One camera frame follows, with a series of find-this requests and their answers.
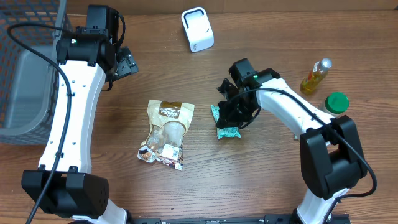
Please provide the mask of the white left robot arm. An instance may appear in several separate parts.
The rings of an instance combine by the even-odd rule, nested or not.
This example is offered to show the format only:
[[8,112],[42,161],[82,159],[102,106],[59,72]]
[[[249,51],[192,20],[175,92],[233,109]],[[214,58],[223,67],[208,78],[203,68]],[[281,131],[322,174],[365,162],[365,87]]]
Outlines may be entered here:
[[138,72],[123,46],[123,16],[105,5],[88,7],[86,24],[63,30],[52,66],[59,75],[57,103],[45,151],[36,170],[25,170],[22,188],[42,210],[73,223],[131,223],[128,210],[109,197],[107,179],[91,172],[91,135],[99,95]]

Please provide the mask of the yellow liquid bottle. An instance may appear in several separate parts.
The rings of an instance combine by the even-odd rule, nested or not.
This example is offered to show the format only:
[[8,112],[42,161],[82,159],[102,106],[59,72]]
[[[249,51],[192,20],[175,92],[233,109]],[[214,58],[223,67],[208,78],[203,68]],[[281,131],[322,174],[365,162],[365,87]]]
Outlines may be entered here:
[[328,75],[331,67],[332,61],[328,58],[317,61],[313,66],[313,70],[302,80],[300,91],[306,95],[312,94],[319,83]]

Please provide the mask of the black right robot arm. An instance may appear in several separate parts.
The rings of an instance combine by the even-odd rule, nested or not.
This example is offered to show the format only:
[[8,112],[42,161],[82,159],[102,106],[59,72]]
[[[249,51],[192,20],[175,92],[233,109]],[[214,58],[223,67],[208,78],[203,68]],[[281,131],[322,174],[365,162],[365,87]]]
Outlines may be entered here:
[[300,142],[301,173],[308,190],[291,215],[266,215],[265,223],[349,223],[347,215],[332,213],[348,191],[369,173],[354,121],[334,117],[296,94],[271,68],[253,69],[241,59],[230,67],[218,91],[216,126],[243,129],[260,110],[278,117]]

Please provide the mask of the teal snack bar wrapper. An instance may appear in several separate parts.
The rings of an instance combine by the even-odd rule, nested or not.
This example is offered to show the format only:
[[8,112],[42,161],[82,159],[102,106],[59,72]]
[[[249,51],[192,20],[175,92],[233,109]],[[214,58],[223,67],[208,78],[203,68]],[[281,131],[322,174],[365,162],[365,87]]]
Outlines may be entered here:
[[[211,112],[215,120],[215,123],[217,123],[220,117],[219,106],[211,105]],[[216,136],[218,140],[222,138],[235,138],[235,137],[241,138],[241,134],[239,133],[239,129],[237,127],[223,128],[223,129],[217,128]]]

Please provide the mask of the brown teal snack bag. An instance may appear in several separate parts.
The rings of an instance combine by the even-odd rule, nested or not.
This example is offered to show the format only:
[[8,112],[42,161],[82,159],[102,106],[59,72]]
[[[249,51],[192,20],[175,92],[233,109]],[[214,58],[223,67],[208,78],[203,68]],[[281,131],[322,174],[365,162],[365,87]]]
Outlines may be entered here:
[[149,135],[141,143],[137,158],[182,170],[183,138],[192,123],[194,109],[195,105],[190,103],[149,100]]

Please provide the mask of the green lid jar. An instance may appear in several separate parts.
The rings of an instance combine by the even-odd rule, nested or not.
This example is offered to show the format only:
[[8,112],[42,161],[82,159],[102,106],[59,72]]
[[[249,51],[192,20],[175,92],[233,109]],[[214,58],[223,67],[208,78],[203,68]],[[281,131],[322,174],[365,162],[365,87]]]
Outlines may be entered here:
[[334,92],[326,97],[318,109],[334,117],[342,115],[349,108],[349,99],[342,92]]

